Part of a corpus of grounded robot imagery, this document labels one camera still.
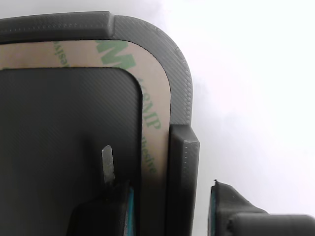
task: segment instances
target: gray plastic frame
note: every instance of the gray plastic frame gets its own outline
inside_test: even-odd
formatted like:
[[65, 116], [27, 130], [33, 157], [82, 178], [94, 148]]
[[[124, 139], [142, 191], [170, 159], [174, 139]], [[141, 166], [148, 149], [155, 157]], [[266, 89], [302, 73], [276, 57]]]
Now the gray plastic frame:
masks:
[[[191, 74], [173, 40], [150, 23], [127, 16], [114, 16], [109, 12], [62, 13], [0, 20], [0, 44], [87, 39], [135, 43], [149, 51], [165, 70], [171, 89], [169, 163], [172, 160], [168, 166], [166, 208], [166, 214], [171, 217], [165, 218], [165, 232], [167, 235], [190, 235], [199, 141], [190, 128]], [[180, 205], [172, 204], [174, 199], [178, 199]]]

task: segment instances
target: black plastic piece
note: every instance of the black plastic piece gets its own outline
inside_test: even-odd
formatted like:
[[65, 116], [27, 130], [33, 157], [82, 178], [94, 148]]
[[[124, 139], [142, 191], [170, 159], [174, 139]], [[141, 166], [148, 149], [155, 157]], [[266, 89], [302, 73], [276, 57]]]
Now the black plastic piece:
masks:
[[79, 205], [72, 213], [67, 236], [124, 236], [129, 183]]
[[139, 210], [142, 97], [129, 73], [3, 70], [0, 109], [0, 235], [65, 235], [74, 207], [102, 192], [106, 145]]
[[315, 220], [306, 215], [238, 213], [225, 236], [314, 236]]
[[172, 125], [167, 176], [167, 236], [191, 235], [198, 160], [199, 141], [191, 127]]
[[230, 217], [239, 212], [267, 213], [266, 211], [252, 205], [228, 184], [216, 181], [216, 185], [212, 188], [212, 193], [215, 193], [216, 195], [215, 236], [224, 236]]
[[109, 39], [114, 33], [110, 12], [76, 12], [0, 20], [0, 44], [58, 40]]

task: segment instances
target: white background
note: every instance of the white background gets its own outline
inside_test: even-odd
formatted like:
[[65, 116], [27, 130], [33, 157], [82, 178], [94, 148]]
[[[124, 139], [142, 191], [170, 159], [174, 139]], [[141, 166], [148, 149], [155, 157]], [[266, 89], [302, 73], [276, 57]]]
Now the white background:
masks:
[[214, 179], [270, 213], [315, 216], [313, 0], [0, 2], [0, 18], [102, 10], [155, 24], [188, 61], [201, 142], [194, 236], [206, 235]]

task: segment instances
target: green 3m logo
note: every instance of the green 3m logo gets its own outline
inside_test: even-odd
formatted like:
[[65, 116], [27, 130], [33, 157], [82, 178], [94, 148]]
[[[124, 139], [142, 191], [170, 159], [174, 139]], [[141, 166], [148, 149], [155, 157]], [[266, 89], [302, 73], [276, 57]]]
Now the green 3m logo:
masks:
[[99, 53], [107, 52], [102, 56], [101, 60], [103, 64], [114, 64], [113, 67], [122, 69], [129, 69], [136, 65], [133, 56], [131, 54], [117, 56], [116, 54], [128, 47], [126, 41], [114, 41], [114, 40], [97, 40], [97, 51]]

